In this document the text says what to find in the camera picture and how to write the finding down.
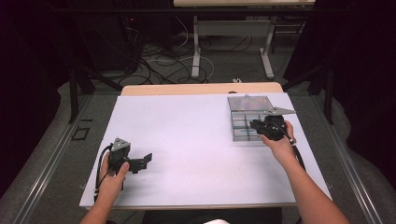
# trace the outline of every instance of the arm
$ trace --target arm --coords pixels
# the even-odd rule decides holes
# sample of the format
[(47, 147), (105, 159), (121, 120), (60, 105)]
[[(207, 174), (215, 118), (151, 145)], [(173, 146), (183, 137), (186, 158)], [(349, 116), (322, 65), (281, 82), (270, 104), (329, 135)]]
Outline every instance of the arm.
[[(286, 121), (286, 125), (289, 136), (294, 138), (291, 124)], [(301, 167), (286, 136), (279, 141), (269, 140), (264, 135), (261, 135), (261, 139), (285, 169), (304, 223), (349, 223), (337, 205)]]
[(105, 155), (100, 171), (100, 179), (103, 178), (103, 181), (99, 187), (98, 198), (88, 214), (81, 220), (81, 224), (106, 223), (110, 209), (119, 197), (122, 182), (128, 173), (129, 163), (125, 162), (117, 175), (107, 175), (108, 156), (109, 153)]

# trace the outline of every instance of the table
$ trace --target table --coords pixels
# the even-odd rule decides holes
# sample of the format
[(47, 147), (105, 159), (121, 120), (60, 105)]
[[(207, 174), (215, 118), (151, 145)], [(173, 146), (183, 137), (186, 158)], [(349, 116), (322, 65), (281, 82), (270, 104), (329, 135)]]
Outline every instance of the table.
[[(295, 5), (314, 5), (315, 0), (175, 0), (175, 7), (276, 7)], [(274, 72), (268, 59), (268, 51), (276, 26), (276, 17), (269, 21), (198, 21), (194, 16), (194, 55), (192, 61), (192, 77), (199, 76), (201, 49), (199, 35), (258, 35), (266, 36), (264, 48), (260, 49), (264, 72), (268, 79), (274, 79)]]
[[(116, 137), (131, 142), (130, 158), (153, 153), (147, 170), (128, 174), (118, 209), (241, 208), (295, 205), (289, 180), (262, 142), (233, 142), (227, 97), (266, 95), (293, 109), (277, 83), (125, 87), (114, 107), (80, 206), (93, 205), (100, 151)], [(298, 148), (307, 172), (329, 196), (297, 116)]]

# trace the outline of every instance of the person's left hand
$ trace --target person's left hand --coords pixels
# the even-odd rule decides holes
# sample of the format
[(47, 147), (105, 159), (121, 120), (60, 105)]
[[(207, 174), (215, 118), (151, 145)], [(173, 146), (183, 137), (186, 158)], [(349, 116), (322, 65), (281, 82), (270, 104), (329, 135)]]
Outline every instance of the person's left hand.
[(129, 171), (129, 163), (125, 162), (117, 175), (108, 174), (108, 158), (110, 153), (105, 155), (105, 158), (102, 162), (102, 167), (100, 171), (100, 179), (103, 179), (100, 187), (97, 201), (99, 203), (104, 203), (110, 206), (113, 206), (113, 203), (119, 197), (122, 182), (125, 179), (126, 174)]

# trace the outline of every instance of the horizontal black beam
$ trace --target horizontal black beam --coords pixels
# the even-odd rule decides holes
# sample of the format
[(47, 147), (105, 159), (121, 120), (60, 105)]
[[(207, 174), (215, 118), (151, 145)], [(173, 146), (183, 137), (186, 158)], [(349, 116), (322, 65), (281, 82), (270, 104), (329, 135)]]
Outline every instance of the horizontal black beam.
[(172, 7), (172, 8), (56, 8), (49, 7), (55, 14), (78, 15), (135, 15), (135, 16), (343, 16), (345, 9), (313, 8), (248, 8), (248, 7)]

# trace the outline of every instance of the forearm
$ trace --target forearm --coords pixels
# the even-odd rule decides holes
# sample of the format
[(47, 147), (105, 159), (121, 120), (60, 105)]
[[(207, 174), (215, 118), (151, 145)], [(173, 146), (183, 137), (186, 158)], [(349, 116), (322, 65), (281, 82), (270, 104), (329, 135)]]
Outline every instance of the forearm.
[(301, 217), (309, 223), (349, 223), (297, 161), (284, 165)]
[(111, 205), (101, 203), (99, 200), (93, 205), (88, 214), (81, 220), (81, 224), (85, 223), (106, 223), (110, 214)]

